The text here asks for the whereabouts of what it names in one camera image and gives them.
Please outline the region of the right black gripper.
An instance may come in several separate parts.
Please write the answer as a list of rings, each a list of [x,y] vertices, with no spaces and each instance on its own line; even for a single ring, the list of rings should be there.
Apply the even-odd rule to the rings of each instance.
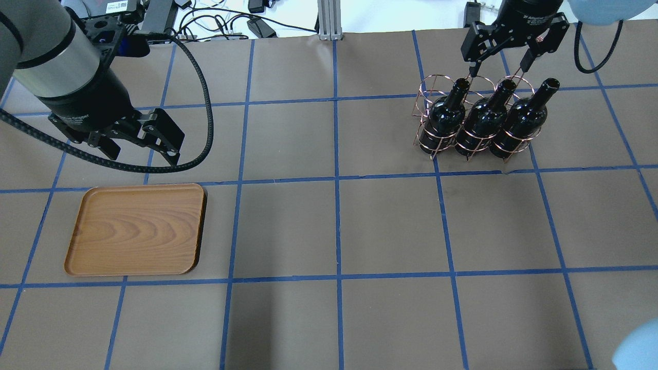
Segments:
[[[468,76],[477,77],[484,60],[503,49],[528,47],[520,61],[524,77],[535,58],[559,49],[570,23],[562,1],[503,1],[492,24],[473,21],[461,46]]]

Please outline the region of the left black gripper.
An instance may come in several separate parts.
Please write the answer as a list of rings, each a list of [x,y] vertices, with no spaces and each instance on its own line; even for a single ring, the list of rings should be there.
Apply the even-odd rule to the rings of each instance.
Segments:
[[[148,147],[160,153],[174,166],[179,161],[179,151],[184,141],[184,133],[162,108],[155,108],[148,114],[135,110],[131,115],[115,121],[102,129],[86,132],[66,124],[54,113],[49,121],[72,143],[87,143],[99,149],[111,161],[116,161],[121,147],[115,140],[125,140],[139,147]]]

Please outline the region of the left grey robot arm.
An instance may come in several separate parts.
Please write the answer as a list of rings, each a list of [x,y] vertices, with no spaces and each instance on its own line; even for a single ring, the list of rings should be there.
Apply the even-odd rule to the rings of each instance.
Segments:
[[[128,35],[119,16],[83,20],[57,1],[2,1],[2,86],[14,77],[72,143],[115,161],[125,140],[176,165],[183,131],[162,108],[136,110],[111,70]]]

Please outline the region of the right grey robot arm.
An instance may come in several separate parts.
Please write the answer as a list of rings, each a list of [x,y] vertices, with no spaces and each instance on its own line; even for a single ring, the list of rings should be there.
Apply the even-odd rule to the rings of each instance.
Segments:
[[[569,1],[578,19],[574,36],[574,64],[581,73],[595,73],[611,58],[627,21],[648,10],[654,1]],[[491,25],[473,21],[461,45],[463,60],[469,64],[468,75],[475,78],[482,63],[503,49],[528,47],[520,70],[528,72],[534,61],[557,51],[570,23],[559,11],[562,1],[503,1]],[[579,45],[584,24],[605,26],[617,23],[615,37],[604,60],[592,68],[584,68]]]

